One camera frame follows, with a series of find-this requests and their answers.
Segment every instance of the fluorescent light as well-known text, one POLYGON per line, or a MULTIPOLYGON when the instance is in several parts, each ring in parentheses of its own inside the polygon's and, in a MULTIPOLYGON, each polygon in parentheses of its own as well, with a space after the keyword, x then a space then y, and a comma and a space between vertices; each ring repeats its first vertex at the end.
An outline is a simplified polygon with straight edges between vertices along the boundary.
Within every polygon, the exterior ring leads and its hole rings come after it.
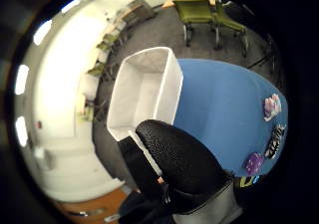
POLYGON ((44 24, 42 24, 38 31, 33 36, 33 42, 39 46, 42 43, 42 40, 44 37, 48 34, 48 32, 51 29, 52 20, 46 21, 44 24))
POLYGON ((28 133, 26 122, 22 116, 19 116, 16 120, 16 131, 21 146, 26 146, 28 141, 28 133))
POLYGON ((61 12, 64 14, 64 13, 68 12, 71 8, 78 6, 79 4, 80 4, 80 0, 73 0, 72 2, 70 2, 69 4, 64 6, 61 9, 61 12))
POLYGON ((26 65, 20 65, 17 81, 16 81, 16 87, 15 87, 15 94, 18 96, 24 93, 24 89, 26 88, 28 73, 29 73, 29 68, 26 65))

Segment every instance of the blue table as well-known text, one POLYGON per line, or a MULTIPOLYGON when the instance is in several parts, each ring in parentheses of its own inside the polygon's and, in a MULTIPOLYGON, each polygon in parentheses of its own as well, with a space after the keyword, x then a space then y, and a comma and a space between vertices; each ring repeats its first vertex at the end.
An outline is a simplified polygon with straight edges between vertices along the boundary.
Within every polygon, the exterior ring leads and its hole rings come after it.
POLYGON ((287 125, 276 157, 265 159, 256 175, 267 174, 280 156, 288 131, 284 96, 258 74, 239 66, 201 59, 178 61, 183 84, 173 124, 204 143, 221 166, 236 176, 247 176, 247 157, 264 153, 273 127, 287 125), (282 112, 266 122, 263 101, 272 94, 279 95, 282 112))

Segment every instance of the storage bin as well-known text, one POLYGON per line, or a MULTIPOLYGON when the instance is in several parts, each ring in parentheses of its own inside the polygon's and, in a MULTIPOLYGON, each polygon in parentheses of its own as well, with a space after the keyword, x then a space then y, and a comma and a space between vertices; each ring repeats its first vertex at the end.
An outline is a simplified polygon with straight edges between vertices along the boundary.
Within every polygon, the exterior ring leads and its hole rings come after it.
POLYGON ((146 119, 173 123, 182 72, 171 48, 155 47, 126 57, 112 93, 107 128, 115 140, 146 119))

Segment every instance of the purple object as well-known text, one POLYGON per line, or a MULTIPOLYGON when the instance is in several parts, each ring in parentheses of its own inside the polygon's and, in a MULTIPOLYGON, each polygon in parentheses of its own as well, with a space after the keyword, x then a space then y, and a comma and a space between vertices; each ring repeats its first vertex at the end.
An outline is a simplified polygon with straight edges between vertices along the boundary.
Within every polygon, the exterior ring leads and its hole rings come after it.
POLYGON ((246 170, 248 175, 256 174, 259 171, 263 163, 263 160, 264 160, 264 157, 260 153, 258 152, 251 153, 246 163, 246 170))

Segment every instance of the floor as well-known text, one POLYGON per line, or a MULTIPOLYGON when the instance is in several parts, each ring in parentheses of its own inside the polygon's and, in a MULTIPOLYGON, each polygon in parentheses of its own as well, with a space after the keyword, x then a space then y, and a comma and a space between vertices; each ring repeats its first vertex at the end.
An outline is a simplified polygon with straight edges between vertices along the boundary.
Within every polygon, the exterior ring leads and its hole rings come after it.
MULTIPOLYGON (((237 20, 242 19, 242 23, 249 20, 247 16, 242 16, 242 11, 236 6, 228 7, 228 15, 237 20)), ((115 66, 115 74, 121 61, 142 49, 166 46, 171 47, 177 58, 201 58, 219 60, 241 67, 252 67, 256 62, 265 57, 264 50, 267 42, 256 32, 248 29, 249 51, 246 58, 241 55, 241 44, 238 37, 233 36, 233 32, 227 29, 221 30, 221 46, 219 50, 214 50, 215 34, 208 25, 193 25, 194 33, 191 38, 190 47, 187 47, 183 40, 182 24, 174 8, 157 8, 157 15, 146 20, 127 31, 128 39, 116 47, 116 51, 110 56, 110 63, 115 66)), ((284 76, 280 69, 280 56, 277 51, 275 66, 272 60, 265 62, 262 66, 256 65, 251 71, 261 75, 283 94, 286 92, 284 76)), ((114 81, 109 79, 100 83, 98 90, 98 100, 103 101, 109 98, 110 102, 114 81)), ((106 169, 121 180, 125 180, 127 185, 135 188, 131 175, 129 174, 117 143, 109 134, 103 121, 95 122, 93 126, 93 140, 96 146, 97 155, 106 169)))

